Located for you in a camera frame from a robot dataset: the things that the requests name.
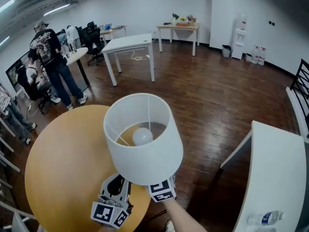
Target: round white table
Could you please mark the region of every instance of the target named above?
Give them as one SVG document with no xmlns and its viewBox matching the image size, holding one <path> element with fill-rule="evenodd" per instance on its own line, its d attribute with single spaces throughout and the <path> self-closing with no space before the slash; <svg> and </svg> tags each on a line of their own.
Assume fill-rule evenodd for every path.
<svg viewBox="0 0 309 232">
<path fill-rule="evenodd" d="M 77 82 L 77 86 L 81 89 L 81 91 L 85 91 L 90 83 L 89 83 L 89 80 L 86 76 L 86 73 L 83 69 L 83 66 L 82 66 L 82 63 L 80 61 L 80 59 L 88 52 L 88 48 L 87 47 L 82 47 L 82 48 L 79 48 L 77 49 L 77 52 L 70 52 L 68 53 L 69 54 L 69 57 L 67 57 L 67 55 L 65 54 L 65 58 L 68 60 L 68 63 L 67 65 L 71 65 L 72 63 L 77 63 L 78 65 L 78 68 L 83 76 L 83 79 L 84 79 L 84 82 Z"/>
</svg>

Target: white lamp shade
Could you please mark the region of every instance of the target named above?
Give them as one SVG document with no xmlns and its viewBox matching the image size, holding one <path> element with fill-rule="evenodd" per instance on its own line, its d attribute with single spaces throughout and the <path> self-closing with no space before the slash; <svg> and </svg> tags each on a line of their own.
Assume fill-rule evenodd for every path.
<svg viewBox="0 0 309 232">
<path fill-rule="evenodd" d="M 117 143 L 128 128 L 147 122 L 166 128 L 158 138 L 140 146 Z M 104 133 L 113 163 L 128 181 L 138 185 L 155 185 L 171 177 L 183 159 L 183 144 L 169 105 L 160 97 L 138 93 L 125 96 L 107 111 Z"/>
</svg>

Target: dark hardwood floor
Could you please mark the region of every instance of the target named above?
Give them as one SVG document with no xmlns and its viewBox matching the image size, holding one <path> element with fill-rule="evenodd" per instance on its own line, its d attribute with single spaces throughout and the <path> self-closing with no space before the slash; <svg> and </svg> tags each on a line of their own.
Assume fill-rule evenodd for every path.
<svg viewBox="0 0 309 232">
<path fill-rule="evenodd" d="M 146 54 L 137 51 L 135 56 Z M 110 106 L 119 98 L 137 92 L 163 98 L 173 111 L 184 146 L 183 162 L 176 174 L 177 201 L 209 232 L 232 231 L 247 185 L 250 150 L 223 173 L 218 172 L 219 166 L 250 131 L 252 120 L 298 133 L 285 92 L 292 78 L 269 66 L 223 58 L 205 46 L 197 47 L 195 57 L 191 54 L 192 44 L 163 42 L 160 53 L 158 43 L 154 42 L 154 83 L 148 61 L 136 62 L 130 59 L 130 53 L 120 54 L 121 74 L 112 60 L 117 87 L 112 86 L 104 61 L 87 67 L 84 58 L 82 63 L 91 83 L 85 91 L 89 95 L 86 104 Z M 82 79 L 77 65 L 70 69 L 76 80 Z M 21 100 L 29 101 L 18 100 L 25 114 L 26 106 Z M 37 112 L 29 118 L 38 124 L 33 139 L 64 112 L 66 107 L 58 104 L 48 106 L 44 116 Z M 31 146 L 24 147 L 8 133 L 4 137 L 15 148 L 14 154 L 4 149 L 6 155 L 21 169 L 19 174 L 9 168 L 6 171 L 14 187 L 14 198 L 20 209 L 31 212 L 24 183 Z M 151 203 L 137 230 L 162 231 L 168 214 L 146 221 L 163 209 L 163 205 Z"/>
</svg>

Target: white desk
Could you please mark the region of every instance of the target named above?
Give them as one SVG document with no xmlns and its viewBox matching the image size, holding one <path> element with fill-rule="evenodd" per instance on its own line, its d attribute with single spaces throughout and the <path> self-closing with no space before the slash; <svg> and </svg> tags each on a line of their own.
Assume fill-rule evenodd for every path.
<svg viewBox="0 0 309 232">
<path fill-rule="evenodd" d="M 90 85 L 89 80 L 88 80 L 88 78 L 87 78 L 87 76 L 86 76 L 86 73 L 85 73 L 85 71 L 84 71 L 84 69 L 83 69 L 83 65 L 82 65 L 82 63 L 81 63 L 81 61 L 80 61 L 80 59 L 81 59 L 84 55 L 86 55 L 87 52 L 88 52 L 88 48 L 87 48 L 87 47 L 82 47 L 82 48 L 77 49 L 77 52 L 75 52 L 75 53 L 70 52 L 70 53 L 69 53 L 70 56 L 69 56 L 68 58 L 67 58 L 66 55 L 64 55 L 65 58 L 66 58 L 67 61 L 68 61 L 68 62 L 67 62 L 67 65 L 68 65 L 68 66 L 71 65 L 71 64 L 74 63 L 74 62 L 77 62 L 78 68 L 79 68 L 79 70 L 80 70 L 80 72 L 81 72 L 81 74 L 82 74 L 82 76 L 83 76 L 84 82 L 85 82 L 85 84 L 84 84 L 83 82 L 77 84 L 77 86 L 81 89 L 81 91 L 86 90 L 86 89 L 89 87 L 89 85 Z"/>
<path fill-rule="evenodd" d="M 112 84 L 117 85 L 115 76 L 112 72 L 112 66 L 108 54 L 114 53 L 116 65 L 118 72 L 121 72 L 120 63 L 117 54 L 121 52 L 133 51 L 133 50 L 142 50 L 148 47 L 149 56 L 150 56 L 150 73 L 151 81 L 155 81 L 155 64 L 154 64 L 154 53 L 153 53 L 153 43 L 150 33 L 128 36 L 124 38 L 114 39 L 108 42 L 106 47 L 102 49 L 104 54 L 105 62 L 107 65 L 108 72 L 110 74 Z"/>
<path fill-rule="evenodd" d="M 173 31 L 175 29 L 178 30 L 188 30 L 188 31 L 193 31 L 193 49 L 192 49 L 192 56 L 195 56 L 195 47 L 196 47 L 196 42 L 197 45 L 199 45 L 199 36 L 198 36 L 198 28 L 199 28 L 199 24 L 196 23 L 194 26 L 187 26 L 187 27 L 179 27 L 176 25 L 161 25 L 161 26 L 157 26 L 158 30 L 159 30 L 159 49 L 160 52 L 162 52 L 162 39 L 161 39 L 161 29 L 169 29 L 170 30 L 170 40 L 169 42 L 172 43 L 172 39 L 173 39 Z"/>
<path fill-rule="evenodd" d="M 274 226 L 278 232 L 294 232 L 302 211 L 306 188 L 306 153 L 301 136 L 256 121 L 252 129 L 221 164 L 225 169 L 251 146 L 251 162 L 246 194 L 234 232 L 253 232 L 251 215 L 283 211 L 285 219 Z"/>
<path fill-rule="evenodd" d="M 126 26 L 124 26 L 124 27 L 122 27 L 122 28 L 118 28 L 118 29 L 110 29 L 110 30 L 100 31 L 100 35 L 103 36 L 104 45 L 105 45 L 105 46 L 107 45 L 106 39 L 105 39 L 105 35 L 106 35 L 106 34 L 110 34 L 110 35 L 111 35 L 111 39 L 113 40 L 114 37 L 113 37 L 112 33 L 115 32 L 115 31 L 117 31 L 117 30 L 121 30 L 121 29 L 124 29 L 124 30 L 125 30 L 125 36 L 126 36 Z"/>
</svg>

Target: black railing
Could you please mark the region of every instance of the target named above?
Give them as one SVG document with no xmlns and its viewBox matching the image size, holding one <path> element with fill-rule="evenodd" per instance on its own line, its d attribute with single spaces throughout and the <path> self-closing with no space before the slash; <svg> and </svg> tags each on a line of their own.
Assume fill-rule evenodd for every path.
<svg viewBox="0 0 309 232">
<path fill-rule="evenodd" d="M 299 94 L 302 95 L 304 98 L 304 101 L 306 103 L 307 109 L 309 110 L 309 104 L 308 104 L 308 99 L 309 99 L 309 64 L 301 59 L 300 65 L 297 71 L 297 74 L 292 82 L 292 85 L 290 87 L 290 90 L 293 90 L 296 98 L 298 99 L 298 102 L 300 104 L 301 110 L 303 111 L 305 121 L 307 128 L 309 130 L 309 113 L 305 113 L 305 109 L 303 107 L 302 102 L 299 99 Z"/>
</svg>

